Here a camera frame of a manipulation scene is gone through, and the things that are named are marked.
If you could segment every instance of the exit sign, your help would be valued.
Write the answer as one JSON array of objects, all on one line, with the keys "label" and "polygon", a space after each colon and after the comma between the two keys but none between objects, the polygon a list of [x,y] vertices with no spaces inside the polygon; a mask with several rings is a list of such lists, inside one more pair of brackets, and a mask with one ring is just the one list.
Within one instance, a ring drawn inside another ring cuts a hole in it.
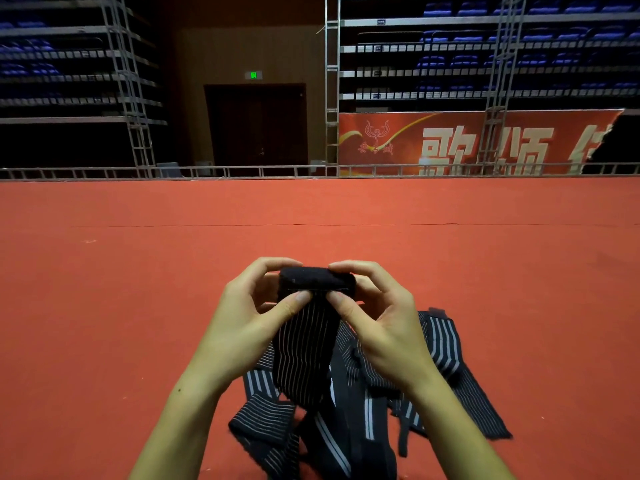
[{"label": "exit sign", "polygon": [[261,70],[251,70],[249,72],[244,73],[244,78],[248,80],[261,80],[262,79],[262,71]]}]

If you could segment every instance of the guardrail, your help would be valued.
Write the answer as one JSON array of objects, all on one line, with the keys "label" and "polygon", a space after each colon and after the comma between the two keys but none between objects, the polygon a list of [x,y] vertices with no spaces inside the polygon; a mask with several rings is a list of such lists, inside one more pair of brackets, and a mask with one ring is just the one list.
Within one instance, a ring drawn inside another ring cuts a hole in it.
[{"label": "guardrail", "polygon": [[640,162],[0,168],[4,181],[628,177]]}]

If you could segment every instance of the red banner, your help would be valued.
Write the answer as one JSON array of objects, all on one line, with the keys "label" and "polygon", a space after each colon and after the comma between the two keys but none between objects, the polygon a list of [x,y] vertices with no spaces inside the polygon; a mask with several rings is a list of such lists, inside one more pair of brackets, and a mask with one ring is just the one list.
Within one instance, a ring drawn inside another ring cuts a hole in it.
[{"label": "red banner", "polygon": [[[492,161],[508,175],[579,174],[622,111],[509,111]],[[483,111],[340,113],[340,165],[420,164],[432,175],[461,173],[451,165],[478,161],[483,123]],[[425,172],[403,170],[404,175]],[[352,175],[358,173],[371,174],[371,169],[352,169]]]}]

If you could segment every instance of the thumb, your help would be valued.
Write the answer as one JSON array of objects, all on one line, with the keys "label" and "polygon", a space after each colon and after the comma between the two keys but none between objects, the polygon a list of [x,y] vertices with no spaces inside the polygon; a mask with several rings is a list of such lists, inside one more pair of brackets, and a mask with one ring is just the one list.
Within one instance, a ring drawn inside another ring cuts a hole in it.
[{"label": "thumb", "polygon": [[326,295],[327,301],[332,304],[342,319],[356,331],[359,338],[370,334],[377,323],[368,316],[358,304],[340,291],[331,291]]},{"label": "thumb", "polygon": [[262,314],[260,319],[269,323],[269,325],[273,327],[273,332],[276,333],[284,322],[302,310],[302,308],[311,301],[311,296],[310,291],[292,293],[283,298],[281,302],[267,313]]}]

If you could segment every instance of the person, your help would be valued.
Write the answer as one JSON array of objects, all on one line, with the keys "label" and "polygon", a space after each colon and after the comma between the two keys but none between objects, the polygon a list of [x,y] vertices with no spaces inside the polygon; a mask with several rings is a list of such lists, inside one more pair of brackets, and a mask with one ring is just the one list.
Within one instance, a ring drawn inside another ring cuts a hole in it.
[{"label": "person", "polygon": [[[196,479],[213,414],[231,381],[251,370],[279,327],[311,299],[309,291],[274,305],[278,275],[290,258],[259,258],[225,287],[202,341],[173,388],[130,480]],[[413,297],[379,264],[341,261],[329,269],[356,275],[355,300],[327,300],[355,330],[375,369],[415,405],[449,480],[515,478],[438,372]]]}]

